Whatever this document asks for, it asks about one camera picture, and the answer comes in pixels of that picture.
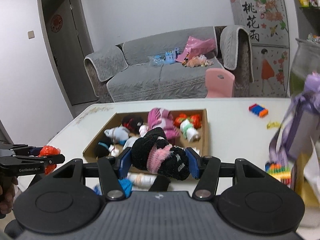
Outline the person left hand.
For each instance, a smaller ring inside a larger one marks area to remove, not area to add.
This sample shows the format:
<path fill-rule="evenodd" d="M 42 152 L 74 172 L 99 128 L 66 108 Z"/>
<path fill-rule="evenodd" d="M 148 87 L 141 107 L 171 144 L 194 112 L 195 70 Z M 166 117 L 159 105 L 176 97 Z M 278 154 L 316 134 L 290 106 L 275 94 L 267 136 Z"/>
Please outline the person left hand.
<path fill-rule="evenodd" d="M 11 185 L 7 190 L 3 190 L 1 188 L 1 200 L 0 208 L 1 208 L 1 215 L 9 214 L 12 211 L 12 206 L 15 197 L 15 186 L 18 185 L 18 180 L 16 177 L 13 177 L 11 180 Z"/>

